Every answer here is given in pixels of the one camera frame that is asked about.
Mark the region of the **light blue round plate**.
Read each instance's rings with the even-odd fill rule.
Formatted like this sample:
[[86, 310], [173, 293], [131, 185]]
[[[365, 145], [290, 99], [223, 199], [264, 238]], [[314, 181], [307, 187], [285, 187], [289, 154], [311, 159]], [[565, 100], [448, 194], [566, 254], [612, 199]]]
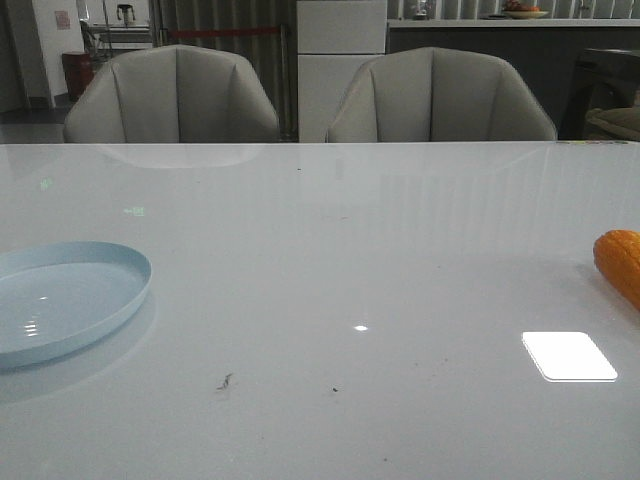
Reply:
[[47, 362], [126, 323], [146, 299], [152, 265], [121, 244], [74, 241], [1, 255], [1, 368]]

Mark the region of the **orange toy corn cob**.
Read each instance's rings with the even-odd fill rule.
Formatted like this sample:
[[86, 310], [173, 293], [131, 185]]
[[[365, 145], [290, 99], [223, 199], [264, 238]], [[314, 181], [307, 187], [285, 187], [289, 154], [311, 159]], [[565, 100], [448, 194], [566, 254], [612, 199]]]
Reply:
[[594, 263], [604, 278], [639, 309], [639, 233], [611, 230], [593, 246]]

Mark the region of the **right grey upholstered chair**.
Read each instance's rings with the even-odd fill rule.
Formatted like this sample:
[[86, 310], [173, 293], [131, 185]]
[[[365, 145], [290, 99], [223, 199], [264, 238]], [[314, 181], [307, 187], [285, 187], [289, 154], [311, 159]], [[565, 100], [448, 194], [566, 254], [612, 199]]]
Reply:
[[518, 71], [482, 53], [424, 47], [363, 64], [330, 143], [553, 141], [556, 128]]

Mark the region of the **grey upholstered chair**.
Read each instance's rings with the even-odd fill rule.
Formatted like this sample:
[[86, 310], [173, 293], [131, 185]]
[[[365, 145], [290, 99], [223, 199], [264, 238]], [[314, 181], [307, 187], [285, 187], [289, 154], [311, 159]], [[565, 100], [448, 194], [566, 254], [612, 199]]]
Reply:
[[553, 141], [556, 128], [518, 71], [482, 53], [424, 47], [363, 64], [330, 143]]
[[171, 45], [119, 55], [66, 116], [67, 143], [270, 143], [279, 120], [253, 66]]

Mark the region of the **white cabinet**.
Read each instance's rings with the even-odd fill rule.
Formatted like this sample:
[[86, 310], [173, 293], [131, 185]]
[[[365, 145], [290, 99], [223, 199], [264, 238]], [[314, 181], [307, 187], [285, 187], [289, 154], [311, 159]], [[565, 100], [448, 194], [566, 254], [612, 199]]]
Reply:
[[358, 68], [385, 53], [385, 1], [299, 1], [297, 14], [298, 136], [325, 139]]

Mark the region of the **left grey upholstered chair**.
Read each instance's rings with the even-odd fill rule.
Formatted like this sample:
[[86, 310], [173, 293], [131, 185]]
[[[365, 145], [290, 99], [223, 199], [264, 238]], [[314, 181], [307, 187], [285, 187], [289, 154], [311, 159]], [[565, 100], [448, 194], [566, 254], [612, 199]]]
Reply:
[[67, 143], [270, 143], [279, 120], [253, 66], [171, 45], [119, 55], [66, 116]]

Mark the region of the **red barrier belt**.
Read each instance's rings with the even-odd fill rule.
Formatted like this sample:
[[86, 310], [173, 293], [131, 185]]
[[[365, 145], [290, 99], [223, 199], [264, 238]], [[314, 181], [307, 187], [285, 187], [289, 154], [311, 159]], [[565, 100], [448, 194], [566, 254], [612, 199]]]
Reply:
[[245, 37], [245, 36], [275, 35], [279, 33], [280, 33], [280, 28], [278, 26], [243, 28], [243, 29], [169, 30], [168, 31], [169, 36], [174, 39]]

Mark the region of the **grey counter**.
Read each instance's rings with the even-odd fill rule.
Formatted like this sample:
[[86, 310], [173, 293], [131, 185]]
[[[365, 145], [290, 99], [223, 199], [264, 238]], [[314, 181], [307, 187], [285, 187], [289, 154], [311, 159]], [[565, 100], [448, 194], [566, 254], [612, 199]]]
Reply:
[[556, 125], [567, 107], [574, 64], [586, 49], [639, 51], [639, 21], [622, 19], [391, 20], [387, 51], [420, 47], [500, 57], [521, 74]]

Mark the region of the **red trash bin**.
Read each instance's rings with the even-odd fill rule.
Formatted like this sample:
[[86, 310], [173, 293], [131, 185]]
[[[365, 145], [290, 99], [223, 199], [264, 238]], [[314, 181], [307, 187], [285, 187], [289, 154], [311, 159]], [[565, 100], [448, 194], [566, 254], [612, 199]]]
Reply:
[[65, 52], [61, 60], [69, 100], [76, 101], [94, 77], [91, 56], [87, 52]]

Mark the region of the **fruit bowl on counter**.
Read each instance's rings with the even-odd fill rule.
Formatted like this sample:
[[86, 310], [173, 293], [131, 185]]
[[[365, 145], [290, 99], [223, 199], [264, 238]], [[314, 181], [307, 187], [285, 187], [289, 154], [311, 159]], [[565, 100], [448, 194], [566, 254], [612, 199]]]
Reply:
[[540, 19], [549, 14], [547, 10], [537, 5], [529, 5], [516, 0], [505, 1], [502, 5], [502, 13], [515, 20]]

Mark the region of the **beige cushion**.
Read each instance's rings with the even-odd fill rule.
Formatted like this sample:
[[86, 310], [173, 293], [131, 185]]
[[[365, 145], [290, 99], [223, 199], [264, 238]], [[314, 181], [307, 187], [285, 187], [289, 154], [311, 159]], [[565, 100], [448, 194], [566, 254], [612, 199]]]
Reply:
[[586, 122], [600, 131], [618, 139], [639, 140], [639, 108], [624, 107], [603, 110], [594, 108], [587, 112]]

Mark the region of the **dark side table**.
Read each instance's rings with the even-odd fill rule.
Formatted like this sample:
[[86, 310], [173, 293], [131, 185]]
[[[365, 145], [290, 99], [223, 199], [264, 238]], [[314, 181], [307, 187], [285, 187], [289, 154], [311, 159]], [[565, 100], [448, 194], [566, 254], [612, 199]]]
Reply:
[[639, 108], [639, 51], [584, 50], [574, 64], [559, 137], [563, 140], [624, 140], [586, 122], [589, 110]]

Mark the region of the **barrier post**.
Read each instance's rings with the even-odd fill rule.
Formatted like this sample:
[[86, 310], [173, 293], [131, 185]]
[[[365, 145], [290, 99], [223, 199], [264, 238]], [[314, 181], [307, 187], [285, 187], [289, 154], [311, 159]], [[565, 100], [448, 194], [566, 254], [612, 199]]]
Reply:
[[289, 72], [289, 29], [285, 23], [278, 26], [281, 69], [281, 98], [283, 115], [283, 134], [285, 141], [294, 139], [293, 113], [291, 104], [290, 72]]

